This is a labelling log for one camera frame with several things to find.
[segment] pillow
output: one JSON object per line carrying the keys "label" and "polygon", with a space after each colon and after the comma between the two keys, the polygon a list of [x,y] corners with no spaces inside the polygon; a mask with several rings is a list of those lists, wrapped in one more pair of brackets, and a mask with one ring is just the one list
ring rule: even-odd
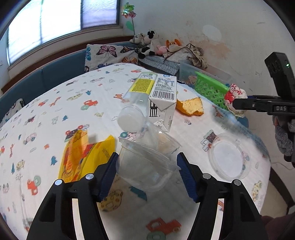
{"label": "pillow", "polygon": [[117,45],[87,45],[85,72],[121,62],[137,64],[138,49]]}
{"label": "pillow", "polygon": [[173,76],[179,71],[180,66],[179,63],[167,61],[161,56],[146,56],[144,59],[139,59],[138,61],[139,64],[146,64]]}
{"label": "pillow", "polygon": [[19,110],[24,107],[24,101],[22,98],[17,100],[9,109],[9,111],[5,114],[2,122],[0,123],[0,127],[2,127],[14,114],[16,114]]}

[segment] metal screw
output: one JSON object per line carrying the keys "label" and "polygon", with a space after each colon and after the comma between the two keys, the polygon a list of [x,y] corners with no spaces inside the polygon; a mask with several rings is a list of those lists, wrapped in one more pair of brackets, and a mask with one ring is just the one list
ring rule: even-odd
{"label": "metal screw", "polygon": [[237,185],[237,186],[240,186],[242,183],[241,183],[240,180],[237,180],[237,179],[236,179],[236,180],[234,180],[234,184]]}
{"label": "metal screw", "polygon": [[203,178],[210,179],[211,178],[211,175],[209,173],[204,173],[203,174]]}
{"label": "metal screw", "polygon": [[63,181],[60,180],[60,179],[58,179],[58,180],[56,180],[56,181],[54,182],[54,184],[55,184],[56,186],[61,185],[62,183],[63,183]]}
{"label": "metal screw", "polygon": [[89,173],[86,175],[86,179],[90,180],[90,179],[93,179],[94,178],[94,175],[92,173]]}

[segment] window pane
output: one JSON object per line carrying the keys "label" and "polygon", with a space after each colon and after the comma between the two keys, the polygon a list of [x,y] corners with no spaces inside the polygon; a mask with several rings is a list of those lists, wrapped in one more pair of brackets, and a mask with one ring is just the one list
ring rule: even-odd
{"label": "window pane", "polygon": [[44,0],[42,5],[42,43],[79,31],[81,0]]}
{"label": "window pane", "polygon": [[40,45],[41,0],[31,0],[14,18],[8,31],[10,63]]}
{"label": "window pane", "polygon": [[115,24],[117,0],[83,0],[83,28]]}

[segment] green plastic basket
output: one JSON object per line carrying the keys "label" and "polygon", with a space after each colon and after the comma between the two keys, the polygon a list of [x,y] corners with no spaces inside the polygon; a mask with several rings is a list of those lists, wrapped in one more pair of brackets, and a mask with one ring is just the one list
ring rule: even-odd
{"label": "green plastic basket", "polygon": [[201,72],[196,72],[196,74],[198,78],[195,83],[195,90],[217,106],[227,110],[224,104],[224,95],[229,88],[206,74]]}

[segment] white carton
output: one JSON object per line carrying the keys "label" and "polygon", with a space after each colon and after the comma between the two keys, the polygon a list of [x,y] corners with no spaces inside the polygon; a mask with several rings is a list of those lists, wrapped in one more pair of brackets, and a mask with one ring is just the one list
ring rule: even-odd
{"label": "white carton", "polygon": [[169,132],[176,107],[175,76],[158,74],[149,96],[147,116],[165,132]]}

